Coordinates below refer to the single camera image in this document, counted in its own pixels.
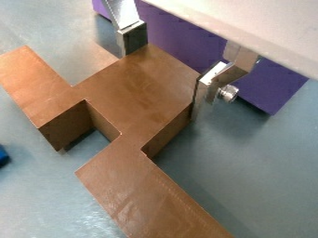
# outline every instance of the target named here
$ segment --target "purple panel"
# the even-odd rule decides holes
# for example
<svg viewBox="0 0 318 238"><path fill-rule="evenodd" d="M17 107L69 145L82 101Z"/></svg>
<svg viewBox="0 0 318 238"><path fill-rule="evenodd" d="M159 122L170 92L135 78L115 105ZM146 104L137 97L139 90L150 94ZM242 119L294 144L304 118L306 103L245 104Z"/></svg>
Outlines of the purple panel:
<svg viewBox="0 0 318 238"><path fill-rule="evenodd" d="M151 43L200 73L222 60L225 39L141 0L135 3L141 19L149 24ZM109 18L101 0L94 0L94 9ZM236 85L240 96L274 115L306 82L306 77L264 59Z"/></svg>
<svg viewBox="0 0 318 238"><path fill-rule="evenodd" d="M245 100L274 115L308 80L269 59L262 59L256 69L233 85L240 88Z"/></svg>
<svg viewBox="0 0 318 238"><path fill-rule="evenodd" d="M94 10L107 19L110 19L109 13L106 11L105 5L102 4L102 0L93 0L94 3Z"/></svg>

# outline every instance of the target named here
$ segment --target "blue-gray floor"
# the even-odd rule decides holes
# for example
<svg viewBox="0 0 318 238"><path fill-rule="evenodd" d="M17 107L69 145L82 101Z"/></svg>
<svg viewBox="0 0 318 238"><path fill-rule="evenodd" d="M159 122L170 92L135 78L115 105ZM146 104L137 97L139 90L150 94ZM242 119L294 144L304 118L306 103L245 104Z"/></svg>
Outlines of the blue-gray floor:
<svg viewBox="0 0 318 238"><path fill-rule="evenodd" d="M91 1L0 0L0 53L30 45L74 85L118 54ZM157 163L242 238L318 235L318 82L268 116L238 100L204 106ZM0 88L0 237L125 237L74 172L107 146L98 132L55 152Z"/></svg>

